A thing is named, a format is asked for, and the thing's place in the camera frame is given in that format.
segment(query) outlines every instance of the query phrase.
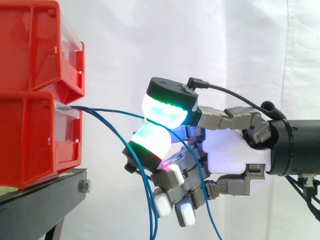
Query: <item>white fingertip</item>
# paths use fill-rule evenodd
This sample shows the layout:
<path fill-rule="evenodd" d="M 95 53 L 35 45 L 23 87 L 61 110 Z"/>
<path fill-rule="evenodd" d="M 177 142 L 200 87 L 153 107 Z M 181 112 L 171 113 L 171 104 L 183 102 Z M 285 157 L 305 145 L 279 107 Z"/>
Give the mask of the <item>white fingertip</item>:
<path fill-rule="evenodd" d="M 156 195 L 154 197 L 154 202 L 159 218 L 168 216 L 171 213 L 172 208 L 165 193 Z"/>
<path fill-rule="evenodd" d="M 186 227 L 195 224 L 196 216 L 190 203 L 181 205 L 181 214 Z"/>
<path fill-rule="evenodd" d="M 171 169 L 174 172 L 175 177 L 178 180 L 179 186 L 185 182 L 184 176 L 182 176 L 180 167 L 178 165 L 171 164 L 167 168 Z"/>

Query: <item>metal bracket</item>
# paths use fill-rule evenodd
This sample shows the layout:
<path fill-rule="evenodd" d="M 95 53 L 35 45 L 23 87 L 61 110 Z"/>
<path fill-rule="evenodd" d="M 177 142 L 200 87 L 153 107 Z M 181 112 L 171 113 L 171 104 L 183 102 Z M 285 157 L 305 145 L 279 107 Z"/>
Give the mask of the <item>metal bracket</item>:
<path fill-rule="evenodd" d="M 248 164 L 241 175 L 224 175 L 216 182 L 206 181 L 206 189 L 210 200 L 216 199 L 219 194 L 233 196 L 250 195 L 250 181 L 264 180 L 264 164 Z"/>

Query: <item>robotic hand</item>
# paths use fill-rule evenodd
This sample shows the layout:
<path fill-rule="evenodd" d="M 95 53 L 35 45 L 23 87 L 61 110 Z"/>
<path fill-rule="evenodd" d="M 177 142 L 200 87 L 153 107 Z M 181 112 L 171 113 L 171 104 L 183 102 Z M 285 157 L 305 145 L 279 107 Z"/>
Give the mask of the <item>robotic hand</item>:
<path fill-rule="evenodd" d="M 199 106 L 196 88 L 218 89 L 253 107 L 238 106 L 222 111 Z M 188 142 L 204 179 L 211 174 L 224 174 L 217 181 L 204 182 L 209 200 L 220 194 L 250 195 L 250 181 L 264 180 L 266 172 L 286 177 L 292 186 L 302 188 L 302 197 L 320 221 L 319 210 L 311 204 L 311 198 L 319 201 L 315 197 L 319 181 L 314 179 L 320 173 L 319 120 L 286 120 L 271 102 L 258 107 L 236 93 L 195 78 L 190 78 L 187 85 L 152 78 L 142 108 L 146 117 L 171 128 Z M 272 120 L 265 121 L 260 112 Z M 171 142 L 178 141 L 171 134 Z M 159 146 L 160 142 L 152 139 L 148 143 Z M 174 207 L 181 227 L 193 225 L 195 210 L 205 204 L 205 197 L 191 153 L 182 147 L 162 161 L 159 154 L 137 141 L 129 144 L 142 165 L 152 172 L 151 180 L 158 187 L 153 192 L 158 216 L 169 215 Z M 126 149 L 123 153 L 128 158 L 125 169 L 137 172 L 130 153 Z M 289 175 L 298 175 L 298 181 Z"/>

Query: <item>black cable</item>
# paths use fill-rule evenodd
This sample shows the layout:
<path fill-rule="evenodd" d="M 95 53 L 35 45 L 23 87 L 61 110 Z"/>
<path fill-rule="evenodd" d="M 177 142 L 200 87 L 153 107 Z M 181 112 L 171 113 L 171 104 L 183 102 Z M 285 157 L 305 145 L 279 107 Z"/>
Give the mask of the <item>black cable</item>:
<path fill-rule="evenodd" d="M 320 222 L 320 210 L 318 210 L 312 203 L 311 203 L 311 197 L 305 197 L 304 194 L 299 190 L 297 185 L 294 183 L 294 179 L 290 176 L 285 177 L 290 185 L 296 190 L 296 192 L 305 200 L 306 205 L 308 206 L 310 212 L 314 215 L 315 219 L 317 219 Z M 320 204 L 320 200 L 316 198 L 315 196 L 312 197 L 318 204 Z"/>
<path fill-rule="evenodd" d="M 317 197 L 313 196 L 312 199 L 315 200 L 318 204 L 320 204 L 320 200 Z"/>
<path fill-rule="evenodd" d="M 231 96 L 234 96 L 235 98 L 240 99 L 241 101 L 245 102 L 246 104 L 250 105 L 251 107 L 257 109 L 258 111 L 260 111 L 262 113 L 264 113 L 266 116 L 268 116 L 269 118 L 271 118 L 273 120 L 286 119 L 286 116 L 279 109 L 277 109 L 276 106 L 271 101 L 263 102 L 261 104 L 261 107 L 260 107 L 260 106 L 258 106 L 256 104 L 254 104 L 252 101 L 246 99 L 245 97 L 237 94 L 234 91 L 226 89 L 224 87 L 213 85 L 213 84 L 209 84 L 208 88 L 215 89 L 215 90 L 224 92 L 226 94 L 229 94 Z"/>
<path fill-rule="evenodd" d="M 134 172 L 135 172 L 136 174 L 139 174 L 139 175 L 141 176 L 141 172 L 140 172 L 138 169 L 134 170 Z M 147 178 L 150 182 L 152 182 L 152 178 L 151 178 L 150 176 L 146 175 L 146 178 Z"/>
<path fill-rule="evenodd" d="M 289 180 L 291 183 L 296 184 L 299 188 L 303 188 L 303 186 L 297 180 L 294 180 L 291 176 L 286 176 L 286 179 Z M 320 204 L 320 200 L 316 196 L 313 196 L 312 199 L 315 200 L 318 204 Z"/>
<path fill-rule="evenodd" d="M 293 179 L 291 176 L 288 175 L 285 178 L 290 182 L 294 183 L 295 185 L 297 185 L 299 188 L 302 188 L 302 185 L 297 180 Z"/>
<path fill-rule="evenodd" d="M 263 109 L 262 107 L 259 107 L 258 105 L 254 104 L 252 101 L 246 99 L 245 97 L 235 93 L 234 91 L 231 91 L 229 89 L 226 89 L 224 87 L 221 87 L 221 86 L 217 86 L 217 85 L 213 85 L 213 84 L 210 84 L 209 85 L 209 88 L 210 89 L 215 89 L 215 90 L 218 90 L 218 91 L 221 91 L 221 92 L 224 92 L 226 94 L 229 94 L 229 95 L 232 95 L 234 97 L 236 97 L 237 99 L 240 99 L 241 101 L 245 102 L 246 104 L 250 105 L 251 107 L 261 111 L 262 113 L 266 113 L 267 111 L 265 109 Z"/>
<path fill-rule="evenodd" d="M 286 116 L 279 109 L 277 109 L 276 106 L 271 101 L 265 101 L 261 104 L 261 106 L 258 106 L 254 104 L 252 101 L 249 101 L 248 99 L 246 99 L 245 97 L 235 93 L 234 91 L 231 91 L 221 86 L 210 84 L 208 81 L 203 81 L 201 79 L 197 79 L 194 77 L 189 78 L 189 81 L 186 86 L 193 90 L 196 90 L 197 88 L 198 89 L 215 89 L 215 90 L 224 92 L 226 94 L 229 94 L 231 96 L 234 96 L 237 99 L 240 99 L 241 101 L 245 102 L 251 107 L 264 113 L 266 116 L 268 116 L 272 120 L 286 119 Z"/>
<path fill-rule="evenodd" d="M 299 190 L 299 188 L 290 180 L 290 178 L 292 178 L 292 177 L 286 176 L 285 178 L 288 180 L 288 182 L 289 182 L 290 185 L 294 188 L 294 190 L 296 190 L 296 192 L 303 198 L 303 200 L 306 200 L 304 194 L 303 194 L 303 193 Z"/>
<path fill-rule="evenodd" d="M 306 200 L 306 205 L 308 206 L 311 213 L 314 215 L 315 219 L 320 222 L 320 211 L 311 203 L 311 198 Z"/>

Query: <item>black sensor cap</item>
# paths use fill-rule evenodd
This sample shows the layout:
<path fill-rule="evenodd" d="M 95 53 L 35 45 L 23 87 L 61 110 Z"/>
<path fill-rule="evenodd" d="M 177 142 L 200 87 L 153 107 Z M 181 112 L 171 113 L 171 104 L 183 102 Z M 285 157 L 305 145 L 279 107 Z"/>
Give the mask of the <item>black sensor cap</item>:
<path fill-rule="evenodd" d="M 192 90 L 187 91 L 180 82 L 160 77 L 151 78 L 146 94 L 159 102 L 170 104 L 186 111 L 192 110 L 199 96 Z"/>
<path fill-rule="evenodd" d="M 147 169 L 151 173 L 157 171 L 157 168 L 162 161 L 157 155 L 153 154 L 151 151 L 141 146 L 140 144 L 135 143 L 134 141 L 129 141 L 129 145 L 135 152 L 136 156 L 145 169 Z M 131 153 L 127 148 L 125 148 L 122 153 L 127 157 L 133 159 Z"/>

